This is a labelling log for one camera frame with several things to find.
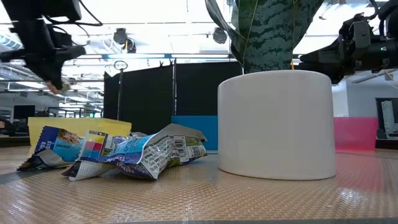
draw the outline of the wall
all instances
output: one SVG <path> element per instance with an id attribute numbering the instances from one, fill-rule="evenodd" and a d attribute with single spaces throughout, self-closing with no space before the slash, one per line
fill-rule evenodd
<path id="1" fill-rule="evenodd" d="M 387 83 L 347 83 L 349 116 L 377 117 L 376 98 L 398 98 L 398 89 Z"/>
<path id="2" fill-rule="evenodd" d="M 0 106 L 14 108 L 14 105 L 35 105 L 36 110 L 43 111 L 51 106 L 59 106 L 59 102 L 52 96 L 38 96 L 37 93 L 28 92 L 27 98 L 19 96 L 19 93 L 1 93 Z"/>
<path id="3" fill-rule="evenodd" d="M 348 99 L 346 80 L 339 82 L 337 86 L 331 88 L 333 92 L 333 116 L 346 117 L 348 116 Z"/>

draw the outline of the blue box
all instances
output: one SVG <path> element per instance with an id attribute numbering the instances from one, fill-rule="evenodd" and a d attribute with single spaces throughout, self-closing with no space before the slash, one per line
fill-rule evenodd
<path id="1" fill-rule="evenodd" d="M 172 123 L 200 130 L 207 138 L 206 150 L 218 149 L 217 116 L 172 116 Z"/>

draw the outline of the snake plant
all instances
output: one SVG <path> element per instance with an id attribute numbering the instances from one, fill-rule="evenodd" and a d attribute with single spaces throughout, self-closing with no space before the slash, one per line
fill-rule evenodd
<path id="1" fill-rule="evenodd" d="M 205 0 L 216 25 L 231 39 L 231 53 L 245 73 L 289 69 L 300 42 L 323 0 L 235 0 L 231 22 L 216 0 Z"/>

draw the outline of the white cylindrical pot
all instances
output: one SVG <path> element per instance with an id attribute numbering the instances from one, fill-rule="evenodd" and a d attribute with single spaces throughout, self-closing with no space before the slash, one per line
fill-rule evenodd
<path id="1" fill-rule="evenodd" d="M 220 169 L 283 180 L 333 177 L 330 79 L 302 70 L 258 72 L 218 87 Z"/>

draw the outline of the ceiling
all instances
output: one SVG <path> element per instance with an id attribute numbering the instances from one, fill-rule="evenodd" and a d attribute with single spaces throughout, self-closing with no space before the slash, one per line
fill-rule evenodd
<path id="1" fill-rule="evenodd" d="M 217 1 L 224 18 L 230 22 L 232 7 L 229 2 L 231 1 Z M 104 60 L 100 55 L 124 53 L 121 46 L 113 42 L 113 33 L 117 28 L 126 28 L 129 37 L 136 43 L 137 55 L 220 54 L 224 57 L 229 54 L 228 43 L 217 44 L 212 38 L 216 25 L 207 13 L 204 0 L 83 0 L 83 2 L 104 26 L 85 27 L 90 34 L 90 44 L 85 47 L 87 54 L 90 55 L 66 62 L 62 70 L 64 77 L 98 80 L 103 78 L 105 70 L 116 73 L 113 63 L 117 59 Z M 370 15 L 374 11 L 366 0 L 346 0 L 347 4 L 328 4 L 328 2 L 325 1 L 318 10 L 305 37 L 295 48 L 295 54 L 305 54 L 331 44 L 337 38 L 338 30 L 345 20 L 359 12 Z M 82 22 L 95 23 L 82 7 L 81 11 Z M 378 24 L 377 18 L 370 22 L 377 34 Z M 20 47 L 18 37 L 8 31 L 10 27 L 8 15 L 0 4 L 0 51 Z M 71 34 L 78 44 L 85 44 L 89 39 L 77 26 L 63 25 L 62 28 Z M 159 66 L 159 59 L 125 58 L 124 60 L 129 64 L 129 70 Z M 229 59 L 181 58 L 177 60 L 177 63 L 221 60 Z M 163 61 L 164 65 L 169 62 L 168 59 Z M 13 62 L 17 68 L 22 63 Z M 102 90 L 103 83 L 78 83 L 74 88 Z"/>

